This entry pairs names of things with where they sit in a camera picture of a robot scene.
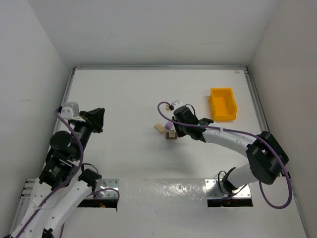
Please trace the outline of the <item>yellow plastic bin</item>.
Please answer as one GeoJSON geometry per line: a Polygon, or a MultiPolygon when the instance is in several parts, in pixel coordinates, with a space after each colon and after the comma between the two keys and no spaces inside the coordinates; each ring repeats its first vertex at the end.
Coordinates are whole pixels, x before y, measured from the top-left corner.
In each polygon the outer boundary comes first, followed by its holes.
{"type": "Polygon", "coordinates": [[[234,121],[237,105],[232,88],[211,88],[209,97],[211,116],[215,121],[234,121]]]}

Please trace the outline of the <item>purple cube block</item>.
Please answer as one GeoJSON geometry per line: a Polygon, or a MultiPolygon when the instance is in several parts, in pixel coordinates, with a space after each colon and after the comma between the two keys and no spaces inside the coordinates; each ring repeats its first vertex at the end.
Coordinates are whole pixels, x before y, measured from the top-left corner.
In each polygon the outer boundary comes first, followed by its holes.
{"type": "Polygon", "coordinates": [[[171,130],[173,128],[173,123],[168,121],[164,127],[166,130],[171,130]]]}

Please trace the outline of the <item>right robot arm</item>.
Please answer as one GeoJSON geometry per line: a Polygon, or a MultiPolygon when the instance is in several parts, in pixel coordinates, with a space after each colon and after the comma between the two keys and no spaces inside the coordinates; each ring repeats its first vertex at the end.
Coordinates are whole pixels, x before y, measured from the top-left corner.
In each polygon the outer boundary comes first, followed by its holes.
{"type": "Polygon", "coordinates": [[[232,194],[239,187],[257,181],[273,184],[281,173],[278,160],[259,139],[226,130],[209,129],[208,126],[220,125],[211,119],[198,119],[186,105],[175,104],[170,108],[173,109],[173,124],[179,137],[188,135],[194,140],[223,146],[247,158],[248,164],[233,167],[226,173],[219,185],[222,193],[232,194]]]}

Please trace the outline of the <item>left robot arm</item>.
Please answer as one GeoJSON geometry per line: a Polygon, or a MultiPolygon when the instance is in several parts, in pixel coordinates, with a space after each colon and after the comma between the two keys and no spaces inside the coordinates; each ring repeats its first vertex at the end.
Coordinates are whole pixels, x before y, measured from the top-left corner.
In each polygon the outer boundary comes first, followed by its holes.
{"type": "Polygon", "coordinates": [[[104,108],[79,111],[72,106],[54,115],[69,129],[51,136],[45,166],[35,181],[33,198],[10,238],[53,238],[57,227],[82,200],[96,190],[98,172],[83,166],[84,150],[92,133],[101,133],[104,108]]]}

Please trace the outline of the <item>beige cube with holes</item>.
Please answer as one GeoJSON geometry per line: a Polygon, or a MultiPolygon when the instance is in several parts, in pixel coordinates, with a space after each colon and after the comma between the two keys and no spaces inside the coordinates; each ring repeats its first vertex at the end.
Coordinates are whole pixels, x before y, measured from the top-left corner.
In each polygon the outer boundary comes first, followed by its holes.
{"type": "Polygon", "coordinates": [[[174,129],[169,130],[169,131],[168,131],[168,137],[169,137],[169,138],[175,138],[175,137],[177,137],[176,131],[175,131],[174,129]]]}

